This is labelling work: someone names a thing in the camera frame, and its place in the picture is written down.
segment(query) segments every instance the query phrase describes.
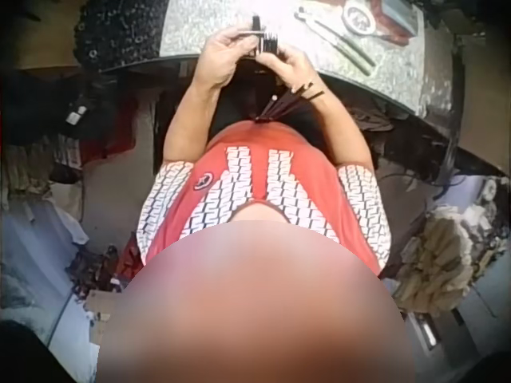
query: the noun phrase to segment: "white sleeve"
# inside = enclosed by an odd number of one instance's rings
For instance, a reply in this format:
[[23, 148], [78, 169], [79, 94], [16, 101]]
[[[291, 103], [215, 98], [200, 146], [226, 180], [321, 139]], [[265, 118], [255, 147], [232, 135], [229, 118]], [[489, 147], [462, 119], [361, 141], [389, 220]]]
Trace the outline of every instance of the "white sleeve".
[[163, 164], [156, 175], [153, 188], [144, 202], [138, 221], [137, 244], [143, 264], [158, 228], [186, 184], [192, 169], [193, 164], [189, 162], [170, 162]]
[[376, 178], [360, 165], [342, 166], [338, 175], [360, 230], [383, 269], [390, 255], [391, 235]]

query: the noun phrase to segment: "finger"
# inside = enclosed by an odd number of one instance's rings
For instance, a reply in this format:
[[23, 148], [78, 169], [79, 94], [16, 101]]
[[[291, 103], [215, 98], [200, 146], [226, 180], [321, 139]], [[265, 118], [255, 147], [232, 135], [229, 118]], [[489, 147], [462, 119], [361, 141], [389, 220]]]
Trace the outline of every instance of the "finger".
[[259, 38], [257, 36], [247, 36], [236, 41], [232, 47], [232, 51], [236, 55], [236, 60], [239, 60], [242, 56], [249, 54], [256, 48], [258, 43]]
[[269, 69], [277, 73], [281, 78], [286, 77], [289, 70], [289, 65], [281, 61], [273, 53], [261, 53], [255, 57], [255, 60], [260, 64], [267, 66]]
[[240, 32], [243, 32], [245, 30], [250, 30], [252, 28], [251, 22], [242, 22], [236, 26], [229, 26], [228, 28], [225, 28], [224, 30], [220, 30], [215, 34], [216, 38], [220, 39], [227, 39], [232, 40], [234, 38], [237, 38]]
[[292, 45], [288, 45], [288, 44], [280, 42], [280, 41], [279, 41], [279, 53], [282, 54], [287, 60], [296, 59], [301, 54], [305, 54], [300, 49], [295, 48]]

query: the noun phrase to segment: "cable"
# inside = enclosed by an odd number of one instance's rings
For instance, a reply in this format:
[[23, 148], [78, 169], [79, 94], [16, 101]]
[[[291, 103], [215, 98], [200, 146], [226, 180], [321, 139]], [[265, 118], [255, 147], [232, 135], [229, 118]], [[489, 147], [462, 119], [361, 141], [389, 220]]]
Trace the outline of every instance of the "cable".
[[383, 176], [381, 177], [380, 179], [378, 179], [378, 182], [380, 181], [383, 181], [385, 178], [390, 178], [390, 177], [397, 177], [397, 176], [400, 176], [400, 177], [409, 177], [409, 178], [413, 178], [417, 181], [421, 181], [423, 182], [424, 184], [428, 184], [430, 186], [435, 186], [436, 188], [452, 188], [454, 186], [458, 186], [458, 185], [461, 185], [465, 182], [467, 176], [465, 176], [463, 178], [463, 180], [461, 181], [458, 181], [457, 183], [455, 184], [435, 184], [435, 183], [431, 183], [431, 182], [428, 182], [428, 181], [425, 181], [425, 180], [422, 180], [419, 176], [415, 175], [415, 174], [408, 174], [408, 173], [391, 173], [391, 174], [387, 174], [386, 176]]

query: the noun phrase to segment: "hand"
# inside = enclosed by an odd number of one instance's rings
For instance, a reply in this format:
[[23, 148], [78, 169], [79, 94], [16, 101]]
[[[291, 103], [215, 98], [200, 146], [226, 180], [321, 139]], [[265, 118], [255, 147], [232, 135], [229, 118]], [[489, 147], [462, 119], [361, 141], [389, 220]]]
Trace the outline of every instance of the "hand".
[[279, 43], [279, 55], [282, 60], [272, 53], [261, 53], [255, 60], [273, 70], [290, 89], [298, 90], [302, 85], [312, 82], [313, 86], [303, 94], [304, 97], [328, 90], [304, 52]]
[[238, 38], [241, 31], [250, 29], [250, 24], [233, 26], [206, 41], [193, 78], [197, 86], [208, 91], [223, 88], [231, 81], [238, 60], [250, 53], [259, 42], [256, 36]]

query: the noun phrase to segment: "pliers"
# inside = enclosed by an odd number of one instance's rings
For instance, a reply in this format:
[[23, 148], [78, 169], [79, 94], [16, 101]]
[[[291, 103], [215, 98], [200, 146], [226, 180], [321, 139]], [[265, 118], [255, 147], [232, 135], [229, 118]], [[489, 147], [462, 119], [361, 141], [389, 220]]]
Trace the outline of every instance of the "pliers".
[[323, 40], [329, 42], [334, 48], [336, 48], [341, 54], [350, 60], [353, 65], [355, 65], [362, 73], [364, 73], [366, 76], [370, 76], [371, 71], [366, 67], [366, 65], [344, 45], [339, 44], [339, 40], [354, 50], [367, 64], [369, 64], [371, 68], [374, 68], [376, 63], [367, 53], [363, 51], [360, 45], [358, 45], [345, 34], [336, 30], [335, 27], [329, 26], [327, 22], [321, 21], [316, 16], [305, 12], [303, 7], [300, 7], [299, 10], [295, 12], [295, 17], [301, 22], [307, 24], [307, 26], [311, 28], [313, 32], [318, 34]]

